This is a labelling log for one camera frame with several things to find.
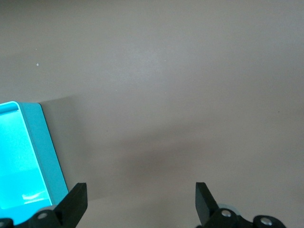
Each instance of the silver bolt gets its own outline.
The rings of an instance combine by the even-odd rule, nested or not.
[[[40,215],[37,216],[38,219],[44,219],[46,216],[48,216],[47,213],[41,213]]]
[[[272,221],[270,219],[268,219],[268,218],[265,218],[265,217],[261,218],[261,223],[263,223],[263,224],[265,224],[267,226],[271,226],[272,225]]]
[[[222,210],[222,215],[225,217],[231,217],[231,213],[228,210]]]

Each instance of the metal screw head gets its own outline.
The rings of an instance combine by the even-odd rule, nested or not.
[[[222,210],[222,215],[225,217],[231,217],[231,213],[228,210]]]
[[[48,214],[45,213],[45,212],[43,212],[43,213],[39,214],[39,215],[37,216],[37,218],[38,218],[38,219],[44,219],[46,216],[48,216]]]
[[[265,218],[265,217],[261,218],[261,223],[263,223],[263,224],[265,224],[267,226],[271,226],[272,225],[272,221],[270,219],[268,219],[268,218]]]

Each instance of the blue bin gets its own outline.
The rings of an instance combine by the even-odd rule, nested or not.
[[[68,193],[38,103],[0,104],[0,164],[0,218],[22,223]]]

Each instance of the blue plastic tray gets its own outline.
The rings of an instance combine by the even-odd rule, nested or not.
[[[0,218],[19,224],[68,193],[38,103],[0,104]]]

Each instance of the gray surface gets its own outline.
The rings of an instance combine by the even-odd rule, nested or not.
[[[1,1],[0,102],[42,103],[88,227],[193,228],[196,181],[304,227],[302,1]]]

